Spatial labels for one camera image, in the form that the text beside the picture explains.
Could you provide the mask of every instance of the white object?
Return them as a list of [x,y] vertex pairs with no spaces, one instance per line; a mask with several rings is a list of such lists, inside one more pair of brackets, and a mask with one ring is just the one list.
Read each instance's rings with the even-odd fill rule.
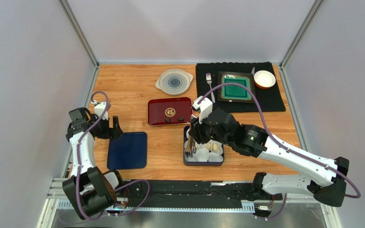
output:
[[217,153],[211,152],[211,153],[209,153],[208,161],[209,162],[222,162],[223,161],[223,157],[222,157],[222,155],[219,155]]
[[192,107],[196,112],[200,112],[199,116],[199,123],[202,124],[202,120],[207,118],[209,114],[212,112],[212,101],[210,101],[208,98],[205,98],[203,101],[201,101],[200,104],[198,104],[199,100],[201,100],[202,96],[199,96],[194,103],[192,104]]
[[[94,113],[98,116],[101,116],[102,113],[105,110],[105,106],[106,106],[106,102],[100,102],[98,103],[96,106],[94,106]],[[103,120],[107,120],[108,119],[108,111],[105,112],[104,116],[102,117]]]
[[[214,141],[214,140],[209,140],[209,142],[211,144],[211,148],[210,150],[212,149],[212,151],[216,154],[219,154],[219,155],[222,155],[223,154],[223,148],[222,148],[222,143],[220,142],[217,142],[217,141]],[[213,145],[216,144],[218,149],[216,151],[213,150]]]
[[218,145],[216,143],[212,144],[212,151],[218,151]]
[[197,162],[197,158],[195,156],[193,157],[190,157],[190,156],[184,156],[184,159],[187,161],[187,162]]
[[275,85],[276,81],[274,75],[266,70],[260,70],[254,74],[254,82],[257,86],[265,89]]
[[268,206],[259,206],[259,210],[269,210]]
[[118,178],[116,177],[115,172],[111,171],[105,174],[104,176],[107,179],[107,181],[111,184],[113,189],[116,189],[118,187],[119,181]]
[[[298,147],[295,147],[289,143],[282,141],[275,135],[273,136],[278,141],[282,142],[284,146],[290,147],[290,149],[298,153],[301,153],[309,158],[312,158],[313,160],[327,164],[328,166],[337,170],[337,165],[335,165],[335,161],[333,159],[316,156],[314,154],[311,154],[307,151],[304,151]],[[293,153],[287,152],[283,148],[279,147],[270,137],[267,138],[265,147],[267,147],[267,151],[262,152],[259,155],[259,158],[277,162],[299,173],[302,173],[305,177],[313,180],[317,185],[320,185],[322,187],[326,187],[333,184],[331,181],[332,177],[336,177],[336,173],[334,173],[333,171],[327,170],[324,167],[314,162],[308,161]]]
[[267,173],[263,178],[263,190],[275,195],[278,193],[293,193],[313,196],[307,189],[310,179],[305,175],[273,175]]
[[[77,144],[81,135],[84,132],[77,133],[70,138],[71,149],[73,154],[73,169],[71,171],[71,176],[77,176]],[[88,132],[80,144],[80,159],[81,159],[81,173],[87,172],[88,168],[93,168],[96,166],[94,162],[94,137],[90,132]]]
[[209,158],[209,150],[206,148],[199,149],[195,153],[195,157],[199,162],[207,162]]
[[195,143],[195,147],[197,148],[197,150],[199,150],[205,148],[205,145],[202,143],[201,144]]
[[185,93],[190,88],[193,78],[192,74],[183,70],[169,69],[160,75],[155,86],[165,94],[177,96]]

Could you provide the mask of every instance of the green tray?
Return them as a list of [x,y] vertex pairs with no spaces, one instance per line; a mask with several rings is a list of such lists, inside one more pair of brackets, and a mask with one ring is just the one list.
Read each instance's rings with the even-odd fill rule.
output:
[[[253,74],[219,71],[218,84],[229,82],[242,84],[255,95]],[[234,85],[220,88],[218,90],[218,101],[254,103],[253,98],[246,90]]]

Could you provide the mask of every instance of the gray wall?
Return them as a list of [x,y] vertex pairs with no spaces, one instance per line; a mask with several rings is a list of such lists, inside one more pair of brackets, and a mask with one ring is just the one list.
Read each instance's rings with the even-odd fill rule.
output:
[[325,1],[286,72],[311,151],[350,160],[343,227],[365,227],[365,1]]
[[56,0],[0,0],[0,227],[35,227],[92,74]]
[[314,0],[69,0],[101,62],[279,62]]

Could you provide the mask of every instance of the black placemat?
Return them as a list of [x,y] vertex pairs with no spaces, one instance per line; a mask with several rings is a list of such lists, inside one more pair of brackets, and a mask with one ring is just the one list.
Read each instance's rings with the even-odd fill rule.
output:
[[[274,69],[270,62],[266,63],[198,63],[196,67],[196,81],[197,81],[197,95],[203,96],[209,91],[209,85],[206,82],[206,73],[212,75],[212,88],[218,85],[218,71],[230,71],[240,73],[251,73],[255,67],[255,72],[259,70],[267,70],[273,75]],[[260,103],[263,112],[284,112],[285,106],[279,92],[278,84],[276,83],[269,89],[256,89],[256,98]],[[221,108],[228,113],[243,113],[243,112],[257,112],[255,104],[223,102],[218,101],[218,91],[214,91],[215,103],[213,109]]]

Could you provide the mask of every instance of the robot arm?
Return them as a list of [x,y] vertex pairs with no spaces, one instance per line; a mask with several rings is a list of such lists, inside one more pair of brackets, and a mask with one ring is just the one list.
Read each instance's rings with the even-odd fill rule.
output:
[[[73,205],[76,213],[81,219],[85,217],[81,214],[77,205],[76,195],[80,196],[80,203],[84,213],[92,216],[116,203],[116,193],[114,189],[118,186],[119,180],[116,173],[109,171],[103,174],[94,161],[94,138],[118,139],[122,135],[119,127],[118,117],[113,116],[113,128],[109,127],[108,113],[105,112],[106,102],[95,102],[94,112],[91,114],[86,108],[77,108],[69,112],[72,123],[69,124],[66,139],[71,143],[73,151],[73,169],[71,177],[62,184],[63,191]],[[82,135],[91,127],[102,114],[103,118],[83,137],[80,145],[81,174],[79,192],[76,191],[76,176],[78,170],[77,145]],[[94,189],[83,192],[84,186],[91,184]]]
[[289,149],[281,148],[267,132],[257,126],[240,124],[233,115],[221,109],[212,112],[212,102],[205,98],[200,104],[199,97],[192,108],[199,111],[198,118],[192,116],[189,134],[198,143],[209,140],[221,142],[230,146],[241,155],[260,157],[280,163],[295,171],[299,175],[273,175],[257,173],[252,187],[262,189],[268,194],[295,193],[313,196],[317,201],[333,207],[340,207],[346,193],[346,182],[327,166],[347,175],[349,161],[339,157],[335,160],[319,157],[307,151],[290,145],[278,137],[273,137],[286,147],[312,160],[327,164],[326,168],[305,158],[290,153]]

